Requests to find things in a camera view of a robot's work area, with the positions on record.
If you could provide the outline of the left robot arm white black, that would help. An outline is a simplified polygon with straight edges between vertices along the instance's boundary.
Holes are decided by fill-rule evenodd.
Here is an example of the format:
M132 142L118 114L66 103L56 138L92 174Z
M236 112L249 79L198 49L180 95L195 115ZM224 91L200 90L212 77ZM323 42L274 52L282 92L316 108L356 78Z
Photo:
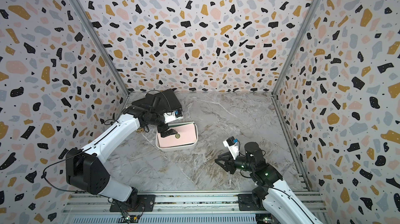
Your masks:
M81 149L73 148L65 156L66 181L84 192L101 195L134 207L138 204L136 188L112 178L104 164L112 152L132 133L149 126L157 127L161 137L174 136L169 123L182 117L182 105L168 89L146 94L125 108L120 117L99 137Z

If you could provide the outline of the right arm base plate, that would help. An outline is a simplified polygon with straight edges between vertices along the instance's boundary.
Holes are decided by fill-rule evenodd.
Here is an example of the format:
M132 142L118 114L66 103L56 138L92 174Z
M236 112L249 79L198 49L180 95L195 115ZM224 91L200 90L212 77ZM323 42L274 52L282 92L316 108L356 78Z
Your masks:
M262 204L257 204L251 194L238 194L238 205L240 211L265 211Z

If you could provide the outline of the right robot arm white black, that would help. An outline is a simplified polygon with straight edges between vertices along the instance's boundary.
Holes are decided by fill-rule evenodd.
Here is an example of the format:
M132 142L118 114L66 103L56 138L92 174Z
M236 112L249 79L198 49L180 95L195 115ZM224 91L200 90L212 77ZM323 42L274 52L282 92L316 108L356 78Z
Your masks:
M266 162L264 151L256 142L244 145L244 155L240 153L240 142L234 137L223 141L223 145L228 152L218 155L215 163L232 175L237 170L250 173L247 178L256 184L252 190L255 208L265 209L282 224L321 223L293 193L275 167Z

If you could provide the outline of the light green envelope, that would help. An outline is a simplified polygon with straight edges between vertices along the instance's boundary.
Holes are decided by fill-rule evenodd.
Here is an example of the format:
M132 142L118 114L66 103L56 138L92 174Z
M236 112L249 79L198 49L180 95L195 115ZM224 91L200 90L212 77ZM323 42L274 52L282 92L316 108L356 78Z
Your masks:
M170 125L170 127L174 128L174 127L179 127L179 126L184 126L184 125L190 125L190 124L194 124L193 121L189 121L189 122L182 122L182 123L172 123Z

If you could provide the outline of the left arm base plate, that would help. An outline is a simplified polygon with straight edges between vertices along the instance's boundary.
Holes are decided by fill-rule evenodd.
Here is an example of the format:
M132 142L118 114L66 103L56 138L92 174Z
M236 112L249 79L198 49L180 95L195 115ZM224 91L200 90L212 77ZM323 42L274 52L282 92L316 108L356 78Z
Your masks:
M134 194L130 196L127 201L121 202L118 200L113 200L111 202L111 206L109 211L110 212L132 212L132 211L139 211L139 212L152 212L154 208L156 195L153 194L146 194L146 195L137 195Z

